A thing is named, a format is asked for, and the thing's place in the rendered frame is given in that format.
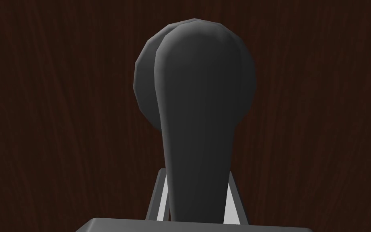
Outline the dark grey door handle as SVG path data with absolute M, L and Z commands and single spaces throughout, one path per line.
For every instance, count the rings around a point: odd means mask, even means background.
M 243 40 L 212 21 L 169 24 L 140 52 L 133 89 L 162 134 L 171 219 L 221 224 L 235 128 L 256 90 Z

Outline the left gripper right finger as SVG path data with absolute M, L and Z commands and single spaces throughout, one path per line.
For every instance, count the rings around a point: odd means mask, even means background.
M 232 172 L 229 173 L 223 224 L 248 225 L 248 218 Z

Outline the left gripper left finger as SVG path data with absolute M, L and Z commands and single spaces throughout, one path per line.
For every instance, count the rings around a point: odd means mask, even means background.
M 146 220 L 168 221 L 170 213 L 166 169 L 158 171 L 152 197 L 149 203 Z

